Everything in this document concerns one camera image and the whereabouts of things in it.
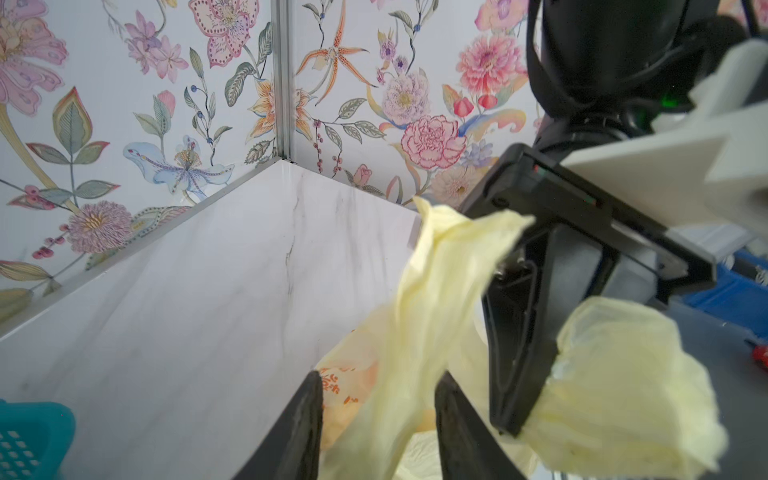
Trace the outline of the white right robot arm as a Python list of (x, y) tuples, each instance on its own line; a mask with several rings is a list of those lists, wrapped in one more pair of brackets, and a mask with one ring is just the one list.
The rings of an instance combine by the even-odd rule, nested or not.
[(534, 217), (482, 299), (490, 421), (518, 435), (557, 355), (556, 338), (590, 297), (665, 304), (711, 287), (713, 258), (641, 212), (637, 202), (565, 169), (568, 155), (647, 139), (663, 113), (688, 113), (689, 92), (727, 51), (761, 35), (714, 1), (533, 1), (526, 63), (545, 119), (532, 146), (508, 147), (461, 212)]

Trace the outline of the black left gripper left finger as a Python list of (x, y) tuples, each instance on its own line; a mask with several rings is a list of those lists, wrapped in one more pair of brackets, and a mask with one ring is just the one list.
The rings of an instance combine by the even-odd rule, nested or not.
[(322, 426), (322, 380), (313, 370), (234, 479), (317, 479)]

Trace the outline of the yellow plastic bag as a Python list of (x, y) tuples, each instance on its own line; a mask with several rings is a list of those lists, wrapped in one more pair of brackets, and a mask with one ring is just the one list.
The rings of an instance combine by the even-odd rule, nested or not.
[[(489, 419), (489, 348), (476, 329), (482, 292), (533, 218), (472, 220), (418, 200), (422, 226), (392, 303), (320, 362), (345, 393), (325, 395), (324, 479), (431, 479), (437, 468), (435, 389), (451, 374)], [(504, 456), (598, 478), (697, 479), (728, 448), (707, 369), (677, 324), (635, 302), (583, 301), (556, 339), (557, 356), (519, 437)]]

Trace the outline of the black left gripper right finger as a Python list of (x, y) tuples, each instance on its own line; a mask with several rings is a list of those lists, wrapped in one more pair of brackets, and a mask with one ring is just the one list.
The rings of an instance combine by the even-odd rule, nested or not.
[(438, 382), (434, 401), (444, 479), (526, 479), (492, 437), (449, 372)]

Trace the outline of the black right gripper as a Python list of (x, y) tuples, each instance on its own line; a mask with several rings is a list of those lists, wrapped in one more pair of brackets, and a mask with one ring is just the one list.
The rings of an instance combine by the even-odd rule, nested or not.
[(710, 254), (524, 144), (502, 154), (460, 210), (535, 218), (483, 298), (490, 421), (514, 437), (550, 375), (561, 328), (588, 296), (666, 303), (716, 283)]

